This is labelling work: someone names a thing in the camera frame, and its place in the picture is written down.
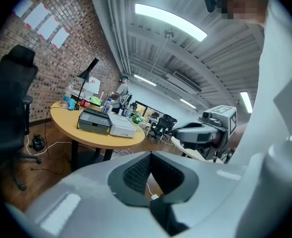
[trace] linear light fixture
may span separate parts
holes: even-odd
[[[142,80],[142,81],[145,81],[145,82],[148,83],[148,84],[151,84],[151,85],[153,85],[153,86],[156,86],[156,84],[154,84],[153,82],[150,82],[150,81],[148,81],[147,79],[144,79],[144,78],[142,78],[142,77],[139,77],[139,76],[137,76],[136,74],[134,75],[134,77],[136,77],[136,78],[138,78],[138,79],[140,79],[140,80]]]
[[[189,102],[186,102],[183,99],[180,99],[183,103],[186,103],[188,106],[192,107],[193,109],[195,109],[196,107],[194,105],[191,105]]]
[[[252,113],[253,109],[252,109],[249,95],[247,94],[247,92],[241,92],[241,96],[242,96],[242,99],[243,99],[244,104],[246,106],[247,112]]]
[[[135,13],[165,21],[168,24],[178,27],[179,29],[190,34],[198,41],[202,41],[207,36],[204,31],[196,27],[194,24],[191,24],[187,20],[162,9],[137,3],[135,4]]]

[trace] desk lamp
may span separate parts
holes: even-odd
[[[81,72],[78,76],[76,76],[80,82],[83,81],[80,92],[79,92],[78,97],[77,97],[76,104],[75,104],[76,110],[79,110],[79,107],[80,107],[80,105],[78,104],[78,101],[80,99],[83,85],[85,84],[86,81],[88,81],[89,76],[90,76],[90,72],[94,68],[94,66],[98,63],[98,61],[99,61],[99,59],[94,58],[93,62],[91,62],[91,64],[88,66],[88,68],[85,71]]]

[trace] brick wall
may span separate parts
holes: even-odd
[[[99,94],[103,90],[115,91],[121,74],[92,0],[32,1],[33,5],[22,18],[11,15],[0,31],[0,59],[17,44],[27,46],[36,53],[34,63],[38,66],[39,72],[28,92],[34,99],[30,120],[44,119],[48,108],[62,99],[64,88],[70,81],[73,81],[75,89],[79,90],[80,84],[76,80],[76,75],[85,70],[95,57],[100,62],[90,75],[101,81]],[[23,20],[40,2],[48,7],[49,15],[35,30],[31,30]],[[59,26],[45,41],[39,37],[37,31],[51,15],[58,19]],[[57,49],[50,42],[61,27],[65,27],[70,35]]]

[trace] paper sheet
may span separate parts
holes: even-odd
[[[68,36],[69,33],[65,30],[64,27],[61,27],[57,34],[53,37],[51,43],[54,47],[59,49]]]
[[[35,7],[32,12],[26,17],[23,21],[27,27],[31,29],[35,29],[40,22],[48,15],[47,8],[43,5],[43,3],[39,3],[37,7]]]
[[[21,18],[32,4],[33,2],[31,0],[20,0],[20,2],[16,4],[15,8],[12,11],[15,15]]]
[[[44,24],[40,27],[37,33],[40,35],[41,38],[47,40],[58,25],[59,23],[56,18],[54,16],[51,16],[46,20],[46,22],[44,22]]]

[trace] grey shirt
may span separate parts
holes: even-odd
[[[120,108],[121,104],[120,104],[120,99],[121,97],[123,97],[124,95],[128,94],[128,85],[127,84],[121,84],[118,89],[116,90],[116,93],[118,93],[120,96],[114,100],[113,103],[113,107],[114,108]]]

